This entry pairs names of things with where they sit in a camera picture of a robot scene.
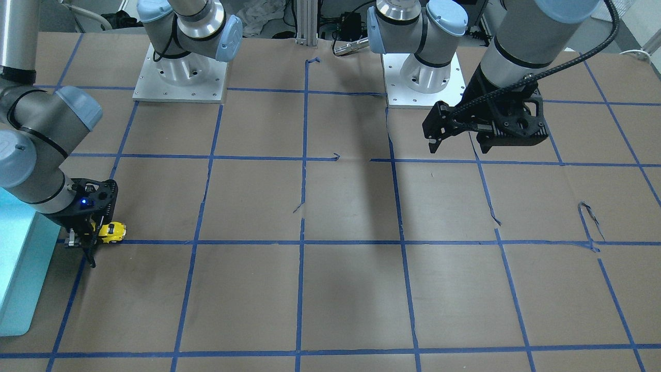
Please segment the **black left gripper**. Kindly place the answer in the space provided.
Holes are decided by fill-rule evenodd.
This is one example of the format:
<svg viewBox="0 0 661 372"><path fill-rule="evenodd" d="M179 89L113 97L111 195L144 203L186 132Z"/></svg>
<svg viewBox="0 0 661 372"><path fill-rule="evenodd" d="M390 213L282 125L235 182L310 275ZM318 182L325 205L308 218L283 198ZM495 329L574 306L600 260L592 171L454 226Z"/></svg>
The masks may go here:
<svg viewBox="0 0 661 372"><path fill-rule="evenodd" d="M423 136L431 154L445 139L467 131L477 132L482 153L494 146L535 146L548 139L543 99L536 85L506 92L451 116L458 108L437 101L423 120Z"/></svg>

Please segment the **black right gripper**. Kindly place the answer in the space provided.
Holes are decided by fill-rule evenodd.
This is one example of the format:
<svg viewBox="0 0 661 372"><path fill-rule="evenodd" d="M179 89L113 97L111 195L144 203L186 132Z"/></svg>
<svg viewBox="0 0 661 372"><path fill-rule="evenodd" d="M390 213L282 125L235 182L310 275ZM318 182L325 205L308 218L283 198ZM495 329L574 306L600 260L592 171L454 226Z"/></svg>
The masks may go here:
<svg viewBox="0 0 661 372"><path fill-rule="evenodd" d="M73 178L66 190L73 191L73 201L64 210L50 214L49 219L75 233L75 245L81 247L90 268L96 268L97 238L106 234L106 224L113 219L118 184L114 179Z"/></svg>

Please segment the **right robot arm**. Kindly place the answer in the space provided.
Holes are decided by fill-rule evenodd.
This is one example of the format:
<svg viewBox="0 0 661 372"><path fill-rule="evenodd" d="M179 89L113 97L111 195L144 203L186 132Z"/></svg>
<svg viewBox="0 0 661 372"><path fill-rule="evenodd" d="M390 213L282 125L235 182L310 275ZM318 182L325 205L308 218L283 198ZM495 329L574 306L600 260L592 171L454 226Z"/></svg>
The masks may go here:
<svg viewBox="0 0 661 372"><path fill-rule="evenodd" d="M73 86L48 94L35 87L40 1L2 1L2 188L66 229L90 266L104 227L113 222L118 184L71 178L61 170L102 118L102 108ZM170 84L198 80L207 61L238 54L243 21L220 1L139 1L138 19L152 61Z"/></svg>

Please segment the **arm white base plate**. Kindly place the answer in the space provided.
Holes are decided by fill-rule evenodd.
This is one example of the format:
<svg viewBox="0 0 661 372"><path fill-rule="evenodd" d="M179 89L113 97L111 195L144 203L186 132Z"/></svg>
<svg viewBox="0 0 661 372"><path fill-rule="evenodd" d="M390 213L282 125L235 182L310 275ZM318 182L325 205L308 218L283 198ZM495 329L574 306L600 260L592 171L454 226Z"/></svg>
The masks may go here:
<svg viewBox="0 0 661 372"><path fill-rule="evenodd" d="M441 68L422 65L413 54L383 54L382 61L389 108L430 109L437 101L456 106L463 98L457 54Z"/></svg>
<svg viewBox="0 0 661 372"><path fill-rule="evenodd" d="M132 98L156 103L219 103L226 92L228 63L198 54L155 61L149 45Z"/></svg>

